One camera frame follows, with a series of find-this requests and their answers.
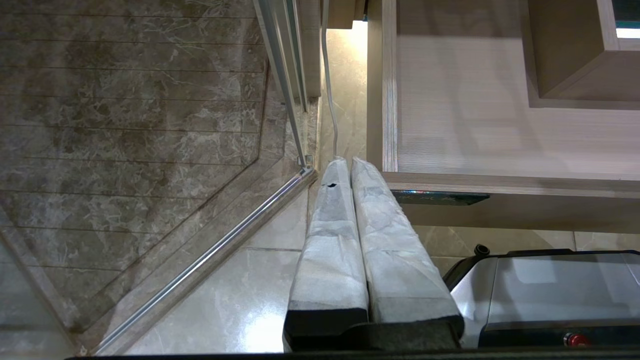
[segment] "glass shower door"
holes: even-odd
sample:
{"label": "glass shower door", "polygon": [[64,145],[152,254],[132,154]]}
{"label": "glass shower door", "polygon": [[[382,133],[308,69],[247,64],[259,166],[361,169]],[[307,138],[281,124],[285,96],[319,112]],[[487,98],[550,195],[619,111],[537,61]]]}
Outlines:
{"label": "glass shower door", "polygon": [[71,342],[53,312],[0,241],[0,358],[64,359]]}

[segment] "black knob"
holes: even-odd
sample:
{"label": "black knob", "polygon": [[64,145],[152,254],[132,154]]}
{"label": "black knob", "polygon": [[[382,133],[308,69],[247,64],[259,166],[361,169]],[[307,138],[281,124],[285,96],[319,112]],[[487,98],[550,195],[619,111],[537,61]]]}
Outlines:
{"label": "black knob", "polygon": [[489,256],[489,248],[482,244],[478,244],[474,248],[474,254],[482,257]]}

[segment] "red button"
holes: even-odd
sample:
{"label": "red button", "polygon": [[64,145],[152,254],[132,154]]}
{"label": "red button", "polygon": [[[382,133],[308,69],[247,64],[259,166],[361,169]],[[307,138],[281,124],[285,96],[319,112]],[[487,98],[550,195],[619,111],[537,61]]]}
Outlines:
{"label": "red button", "polygon": [[564,345],[568,347],[585,347],[590,345],[589,339],[582,334],[568,333],[564,335]]}

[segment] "stainless steel machine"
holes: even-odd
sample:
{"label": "stainless steel machine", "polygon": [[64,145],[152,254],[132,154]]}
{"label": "stainless steel machine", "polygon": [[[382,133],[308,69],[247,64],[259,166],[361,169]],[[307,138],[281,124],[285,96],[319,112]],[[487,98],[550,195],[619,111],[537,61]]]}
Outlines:
{"label": "stainless steel machine", "polygon": [[463,348],[637,345],[640,253],[541,250],[476,255],[444,281]]}

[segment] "shower enclosure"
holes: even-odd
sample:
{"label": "shower enclosure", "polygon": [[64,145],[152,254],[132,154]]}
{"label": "shower enclosure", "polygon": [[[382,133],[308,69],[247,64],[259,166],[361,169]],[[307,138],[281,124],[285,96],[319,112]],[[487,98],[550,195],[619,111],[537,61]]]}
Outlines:
{"label": "shower enclosure", "polygon": [[123,346],[312,178],[297,5],[0,4],[0,355]]}

